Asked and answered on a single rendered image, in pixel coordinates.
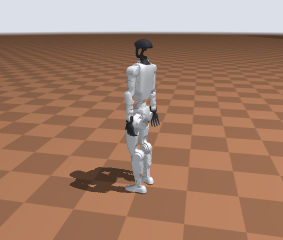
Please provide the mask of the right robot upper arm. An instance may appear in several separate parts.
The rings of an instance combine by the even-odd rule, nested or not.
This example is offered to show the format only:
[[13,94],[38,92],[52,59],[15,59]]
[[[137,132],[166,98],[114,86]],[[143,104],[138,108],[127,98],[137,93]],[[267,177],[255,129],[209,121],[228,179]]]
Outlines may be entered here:
[[153,92],[155,90],[155,86],[156,86],[156,71],[157,71],[157,66],[155,64],[153,64],[154,66],[154,75],[153,75],[153,84],[152,84],[152,90],[151,92]]

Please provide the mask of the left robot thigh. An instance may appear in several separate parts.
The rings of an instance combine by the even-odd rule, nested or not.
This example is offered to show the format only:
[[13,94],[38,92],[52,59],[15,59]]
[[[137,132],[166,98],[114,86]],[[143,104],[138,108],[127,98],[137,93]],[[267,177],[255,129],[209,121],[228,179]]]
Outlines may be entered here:
[[[130,122],[130,121],[128,121],[128,122]],[[139,140],[138,129],[141,128],[142,123],[143,123],[142,115],[136,114],[133,117],[132,125],[133,125],[133,128],[134,128],[134,133],[137,136],[130,136],[130,134],[128,134],[128,132],[127,132],[127,129],[125,131],[126,143],[127,143],[127,147],[128,147],[128,150],[129,150],[131,156],[133,157],[133,155],[135,153],[139,153],[142,157],[141,161],[144,159],[145,153],[142,150],[138,149],[137,146],[138,146],[138,140]]]

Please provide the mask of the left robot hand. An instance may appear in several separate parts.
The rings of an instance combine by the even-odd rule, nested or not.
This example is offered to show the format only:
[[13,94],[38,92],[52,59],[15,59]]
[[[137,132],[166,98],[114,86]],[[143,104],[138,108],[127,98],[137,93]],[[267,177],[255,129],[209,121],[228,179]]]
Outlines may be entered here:
[[134,126],[133,126],[133,123],[134,122],[134,119],[133,119],[133,116],[130,117],[130,121],[127,121],[126,120],[126,127],[125,127],[125,130],[127,130],[127,134],[130,135],[130,136],[137,136],[134,132]]

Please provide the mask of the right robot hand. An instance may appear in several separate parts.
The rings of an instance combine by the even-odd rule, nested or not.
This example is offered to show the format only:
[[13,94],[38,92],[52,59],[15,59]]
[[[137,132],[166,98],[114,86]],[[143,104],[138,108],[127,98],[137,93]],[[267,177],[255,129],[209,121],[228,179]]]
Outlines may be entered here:
[[[156,107],[156,110],[151,110],[151,106],[150,106],[150,112],[152,112],[152,119],[151,119],[151,126],[154,125],[154,127],[158,126],[158,124],[160,125],[160,122],[159,122],[159,119],[158,119],[158,114],[156,113],[157,111],[157,107]],[[157,121],[158,121],[158,124],[157,124]],[[148,121],[149,123],[149,121]],[[155,126],[155,123],[156,123],[156,126]]]

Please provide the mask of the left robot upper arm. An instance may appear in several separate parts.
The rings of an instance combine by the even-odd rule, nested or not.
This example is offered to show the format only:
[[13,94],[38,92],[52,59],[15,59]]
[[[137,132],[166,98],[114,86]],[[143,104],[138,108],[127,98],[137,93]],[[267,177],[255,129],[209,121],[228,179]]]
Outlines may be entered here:
[[130,92],[132,98],[135,95],[136,77],[138,74],[139,74],[138,65],[129,66],[126,70],[128,90],[125,92]]

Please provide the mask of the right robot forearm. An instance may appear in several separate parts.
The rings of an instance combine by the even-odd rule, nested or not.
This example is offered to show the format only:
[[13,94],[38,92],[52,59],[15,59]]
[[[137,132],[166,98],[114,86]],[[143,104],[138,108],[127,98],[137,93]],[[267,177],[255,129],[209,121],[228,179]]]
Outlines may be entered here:
[[151,111],[155,111],[156,110],[156,89],[150,93],[150,97],[149,97],[149,104],[151,106]]

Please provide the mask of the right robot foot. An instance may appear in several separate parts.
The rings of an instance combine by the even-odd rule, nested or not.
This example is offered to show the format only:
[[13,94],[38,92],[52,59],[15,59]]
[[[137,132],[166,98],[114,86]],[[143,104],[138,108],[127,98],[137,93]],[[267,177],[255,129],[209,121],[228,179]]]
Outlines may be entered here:
[[148,176],[148,178],[145,178],[144,176],[141,176],[141,181],[142,181],[142,182],[145,182],[145,183],[147,183],[147,184],[153,184],[153,183],[154,183],[153,178],[152,178],[152,177],[149,177],[149,176]]

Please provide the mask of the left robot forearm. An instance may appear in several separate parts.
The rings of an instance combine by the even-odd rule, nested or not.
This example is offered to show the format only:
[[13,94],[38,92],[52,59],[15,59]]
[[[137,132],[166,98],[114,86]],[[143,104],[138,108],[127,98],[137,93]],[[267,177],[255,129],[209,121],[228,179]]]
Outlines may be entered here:
[[[127,121],[130,121],[130,117],[133,116],[134,114],[134,110],[133,110],[133,104],[134,104],[134,101],[132,99],[132,95],[129,91],[126,91],[124,93],[124,98],[125,98],[125,104],[126,104],[126,107],[125,107],[125,113],[126,113],[126,116],[125,116],[125,119]],[[134,118],[134,116],[133,116]]]

